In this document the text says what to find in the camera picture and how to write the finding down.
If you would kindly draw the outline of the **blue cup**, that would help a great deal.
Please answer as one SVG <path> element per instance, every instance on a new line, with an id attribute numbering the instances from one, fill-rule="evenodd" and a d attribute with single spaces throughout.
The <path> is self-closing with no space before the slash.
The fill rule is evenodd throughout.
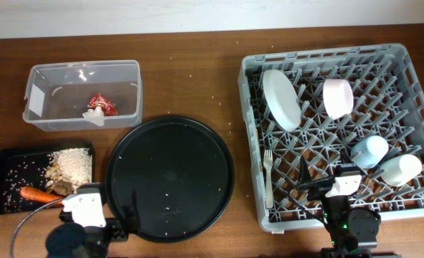
<path id="1" fill-rule="evenodd" d="M 383 137 L 372 135 L 352 147 L 351 160 L 360 168 L 373 168 L 384 158 L 388 150 L 388 143 Z"/>

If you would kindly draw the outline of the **brown walnut shell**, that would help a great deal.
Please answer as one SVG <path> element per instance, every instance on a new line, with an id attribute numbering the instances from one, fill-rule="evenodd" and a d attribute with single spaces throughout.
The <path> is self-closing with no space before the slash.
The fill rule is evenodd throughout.
<path id="1" fill-rule="evenodd" d="M 50 186 L 50 189 L 52 192 L 60 196 L 69 196 L 75 192 L 73 184 L 67 181 L 55 181 Z"/>

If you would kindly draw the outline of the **white cup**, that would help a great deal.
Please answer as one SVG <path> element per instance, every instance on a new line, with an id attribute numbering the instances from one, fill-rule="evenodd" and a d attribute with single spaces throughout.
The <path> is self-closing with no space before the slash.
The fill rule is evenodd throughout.
<path id="1" fill-rule="evenodd" d="M 381 179 L 390 186 L 399 187 L 416 177 L 423 169 L 417 156 L 404 154 L 385 161 L 381 168 L 384 172 Z"/>

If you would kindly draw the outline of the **grey plate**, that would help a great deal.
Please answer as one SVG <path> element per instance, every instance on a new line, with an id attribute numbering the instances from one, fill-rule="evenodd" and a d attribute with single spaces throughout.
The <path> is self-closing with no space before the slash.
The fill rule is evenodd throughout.
<path id="1" fill-rule="evenodd" d="M 285 131 L 294 131 L 301 124 L 301 108 L 290 80 L 279 70 L 266 70 L 262 84 L 266 102 L 276 122 Z"/>

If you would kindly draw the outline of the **white tissue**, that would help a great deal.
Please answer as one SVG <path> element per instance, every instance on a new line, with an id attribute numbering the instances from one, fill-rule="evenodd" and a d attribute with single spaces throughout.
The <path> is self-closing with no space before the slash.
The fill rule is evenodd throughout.
<path id="1" fill-rule="evenodd" d="M 83 117 L 97 126 L 104 126 L 105 124 L 105 115 L 100 106 L 88 109 L 83 113 Z"/>

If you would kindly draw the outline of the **red snack wrapper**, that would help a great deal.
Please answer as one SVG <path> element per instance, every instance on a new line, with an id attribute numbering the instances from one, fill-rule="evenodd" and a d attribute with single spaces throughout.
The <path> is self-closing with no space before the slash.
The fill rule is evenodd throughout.
<path id="1" fill-rule="evenodd" d="M 100 107 L 103 111 L 104 116 L 117 116 L 118 111 L 107 98 L 103 97 L 99 92 L 95 93 L 88 103 L 90 109 L 96 109 Z"/>

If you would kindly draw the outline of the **pink bowl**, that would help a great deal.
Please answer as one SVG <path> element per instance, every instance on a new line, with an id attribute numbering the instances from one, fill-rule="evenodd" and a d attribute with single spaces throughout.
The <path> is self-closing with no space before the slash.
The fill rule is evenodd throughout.
<path id="1" fill-rule="evenodd" d="M 327 115 L 334 120 L 350 114 L 354 107 L 354 96 L 350 84 L 341 79 L 325 80 L 323 101 Z"/>

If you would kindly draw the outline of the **white plastic fork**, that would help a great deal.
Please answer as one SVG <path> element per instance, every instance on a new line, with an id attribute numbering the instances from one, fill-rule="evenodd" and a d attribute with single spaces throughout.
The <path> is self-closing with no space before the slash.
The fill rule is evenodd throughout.
<path id="1" fill-rule="evenodd" d="M 263 167 L 265 169 L 265 206 L 267 209 L 273 208 L 273 187 L 271 171 L 273 167 L 273 154 L 269 149 L 265 149 L 263 156 Z"/>

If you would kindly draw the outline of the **orange carrot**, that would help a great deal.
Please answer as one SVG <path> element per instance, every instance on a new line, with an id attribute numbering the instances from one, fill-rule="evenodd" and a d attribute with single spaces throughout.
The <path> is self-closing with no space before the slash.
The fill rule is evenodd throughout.
<path id="1" fill-rule="evenodd" d="M 25 186 L 21 188 L 20 195 L 24 199 L 40 202 L 42 204 L 47 204 L 47 203 L 51 203 L 53 201 L 59 200 L 57 205 L 61 205 L 63 200 L 62 196 L 56 196 L 51 193 L 40 191 L 39 189 L 31 187 L 31 186 Z"/>

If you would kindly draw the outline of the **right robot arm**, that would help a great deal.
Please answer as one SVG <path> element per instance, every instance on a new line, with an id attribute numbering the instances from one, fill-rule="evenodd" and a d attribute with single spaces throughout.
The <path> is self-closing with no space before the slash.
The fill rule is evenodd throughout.
<path id="1" fill-rule="evenodd" d="M 300 177 L 293 189 L 305 191 L 308 201 L 319 201 L 321 217 L 294 199 L 291 202 L 328 231 L 332 246 L 321 249 L 320 257 L 373 257 L 381 216 L 376 211 L 351 206 L 349 198 L 358 192 L 365 172 L 352 163 L 345 150 L 340 152 L 340 159 L 343 163 L 333 174 L 319 179 L 311 177 L 306 159 L 300 159 Z"/>

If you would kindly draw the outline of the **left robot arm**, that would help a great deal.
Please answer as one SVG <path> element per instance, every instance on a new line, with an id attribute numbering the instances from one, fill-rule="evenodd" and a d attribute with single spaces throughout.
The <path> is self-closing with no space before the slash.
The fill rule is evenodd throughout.
<path id="1" fill-rule="evenodd" d="M 105 189 L 87 183 L 65 197 L 60 219 L 45 241 L 48 257 L 107 257 L 113 242 L 126 242 L 132 229 L 120 219 L 103 214 Z"/>

